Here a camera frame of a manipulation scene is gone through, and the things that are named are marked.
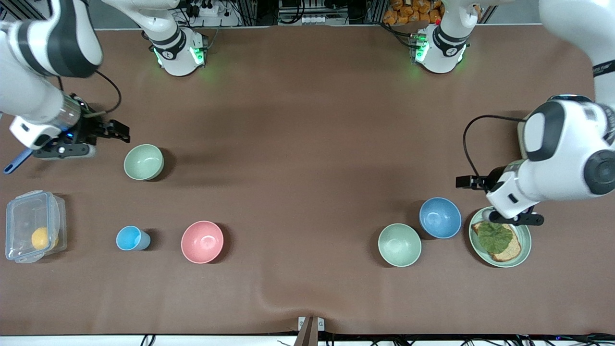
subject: green lettuce leaf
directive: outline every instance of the green lettuce leaf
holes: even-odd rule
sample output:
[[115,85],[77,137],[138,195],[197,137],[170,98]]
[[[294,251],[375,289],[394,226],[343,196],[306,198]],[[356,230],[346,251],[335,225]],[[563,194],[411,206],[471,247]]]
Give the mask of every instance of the green lettuce leaf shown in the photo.
[[498,223],[483,222],[478,227],[478,242],[492,254],[500,254],[512,241],[512,232]]

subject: clear food container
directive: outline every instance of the clear food container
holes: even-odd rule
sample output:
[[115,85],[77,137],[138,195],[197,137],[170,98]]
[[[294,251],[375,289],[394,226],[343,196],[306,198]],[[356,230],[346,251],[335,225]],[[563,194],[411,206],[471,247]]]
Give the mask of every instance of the clear food container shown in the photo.
[[6,258],[32,263],[66,249],[64,199],[51,192],[31,191],[6,207]]

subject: lemon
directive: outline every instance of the lemon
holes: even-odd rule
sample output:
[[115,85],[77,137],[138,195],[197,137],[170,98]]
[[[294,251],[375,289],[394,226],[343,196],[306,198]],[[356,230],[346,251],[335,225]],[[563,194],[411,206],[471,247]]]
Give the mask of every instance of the lemon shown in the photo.
[[[37,250],[43,250],[49,245],[49,235],[47,234],[47,227],[39,227],[34,233],[32,233],[32,246]],[[54,240],[52,249],[58,244],[58,238]]]

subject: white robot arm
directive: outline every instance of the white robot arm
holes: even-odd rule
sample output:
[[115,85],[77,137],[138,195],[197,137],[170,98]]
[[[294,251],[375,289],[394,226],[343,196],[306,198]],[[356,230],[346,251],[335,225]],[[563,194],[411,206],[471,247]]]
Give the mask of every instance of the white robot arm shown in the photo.
[[[10,130],[35,156],[66,156],[55,151],[65,134],[69,145],[86,146],[82,156],[92,156],[96,137],[117,137],[115,122],[109,127],[99,116],[84,119],[84,113],[92,113],[87,105],[46,77],[91,76],[102,62],[102,50],[85,0],[51,0],[50,5],[47,20],[0,23],[0,111],[15,116]],[[117,126],[121,139],[129,140],[128,128]]]
[[539,225],[541,201],[603,196],[615,189],[615,2],[541,0],[544,26],[591,59],[596,102],[553,97],[519,124],[524,160],[482,179],[492,222]]
[[154,45],[158,62],[169,74],[185,76],[205,65],[207,39],[180,28],[169,12],[180,0],[103,0],[135,21]]
[[445,6],[440,24],[430,24],[419,34],[426,36],[423,48],[415,52],[415,61],[434,73],[453,70],[463,58],[466,41],[476,23],[474,4],[500,5],[514,0],[442,0]]

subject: blue cup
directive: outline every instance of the blue cup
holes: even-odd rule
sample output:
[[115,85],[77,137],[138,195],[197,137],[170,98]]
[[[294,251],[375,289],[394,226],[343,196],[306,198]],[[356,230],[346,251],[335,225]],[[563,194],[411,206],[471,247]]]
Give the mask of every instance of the blue cup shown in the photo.
[[124,251],[144,250],[149,246],[150,241],[149,234],[141,231],[136,226],[122,228],[116,237],[116,245],[120,250]]

